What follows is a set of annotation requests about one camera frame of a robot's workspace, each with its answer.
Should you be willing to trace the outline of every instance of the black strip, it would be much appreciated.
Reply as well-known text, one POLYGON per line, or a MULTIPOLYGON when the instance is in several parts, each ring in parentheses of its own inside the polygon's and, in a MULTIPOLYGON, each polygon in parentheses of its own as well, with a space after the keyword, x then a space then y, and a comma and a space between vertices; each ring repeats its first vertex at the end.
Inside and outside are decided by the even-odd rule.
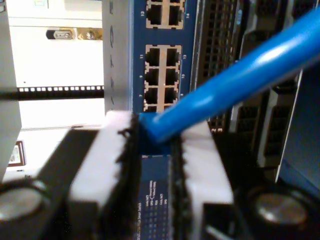
POLYGON ((102 99, 103 85, 94 86, 46 86, 18 87, 13 98, 19 101, 63 100, 63 99, 102 99))
POLYGON ((136 232, 141 157, 138 151, 139 119, 133 115, 131 126, 118 132, 126 140, 117 159, 121 164, 119 182, 110 195, 100 218, 101 239, 131 239, 136 232))
POLYGON ((10 222, 0 222, 1 239, 38 240, 42 237, 49 240, 54 238, 52 236, 65 236, 69 225, 67 221, 61 222, 61 219, 68 218, 64 202, 96 134, 97 131, 94 130, 69 131, 36 180, 21 180, 14 186, 12 183, 1 186, 0 191, 6 191, 9 187, 38 188, 44 199, 47 199, 47 204, 31 216, 10 222), (37 184, 39 182, 43 183, 44 187, 39 187, 40 185, 37 184))
POLYGON ((182 140, 172 140, 172 158, 170 159, 170 190, 172 208, 172 238, 186 240, 192 231, 192 207, 186 188, 182 140))

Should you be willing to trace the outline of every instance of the metal screw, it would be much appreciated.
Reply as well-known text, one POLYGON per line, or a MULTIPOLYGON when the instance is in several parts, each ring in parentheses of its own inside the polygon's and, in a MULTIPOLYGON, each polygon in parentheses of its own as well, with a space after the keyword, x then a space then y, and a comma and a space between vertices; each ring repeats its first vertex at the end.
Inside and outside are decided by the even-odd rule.
POLYGON ((255 200, 257 213, 275 224, 300 224, 307 219, 305 208, 291 196, 264 193, 255 200))
POLYGON ((0 195, 0 221, 10 221, 32 214, 43 201, 40 192, 32 188, 13 188, 0 195))
POLYGON ((94 40, 94 39, 96 38, 96 35, 95 35, 95 33, 94 33, 93 31, 88 31, 88 32, 86 33, 86 38, 87 38, 88 40, 94 40))

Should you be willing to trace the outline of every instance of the wall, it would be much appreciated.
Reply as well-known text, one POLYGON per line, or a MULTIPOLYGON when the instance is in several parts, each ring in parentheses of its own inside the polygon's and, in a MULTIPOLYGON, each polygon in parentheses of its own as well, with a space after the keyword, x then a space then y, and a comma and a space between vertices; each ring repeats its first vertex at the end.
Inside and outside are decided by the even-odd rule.
MULTIPOLYGON (((103 85, 102 41, 46 38, 52 27, 102 28, 101 2, 48 0, 43 6, 35 2, 7 0, 17 86, 103 85)), ((26 165, 8 167, 4 182, 35 176, 71 126, 99 126, 105 116, 103 98, 20 101, 19 107, 18 140, 24 144, 26 165)))

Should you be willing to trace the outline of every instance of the perforated metal panel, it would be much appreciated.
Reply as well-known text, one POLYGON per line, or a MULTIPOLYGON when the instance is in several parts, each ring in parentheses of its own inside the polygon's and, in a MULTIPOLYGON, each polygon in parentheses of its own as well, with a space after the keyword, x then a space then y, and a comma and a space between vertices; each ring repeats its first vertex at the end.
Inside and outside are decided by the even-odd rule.
POLYGON ((273 108, 269 134, 265 145, 265 156, 281 154, 290 112, 290 106, 275 106, 273 108))
POLYGON ((234 61, 232 44, 236 0, 212 0, 205 40, 203 78, 213 77, 234 61))

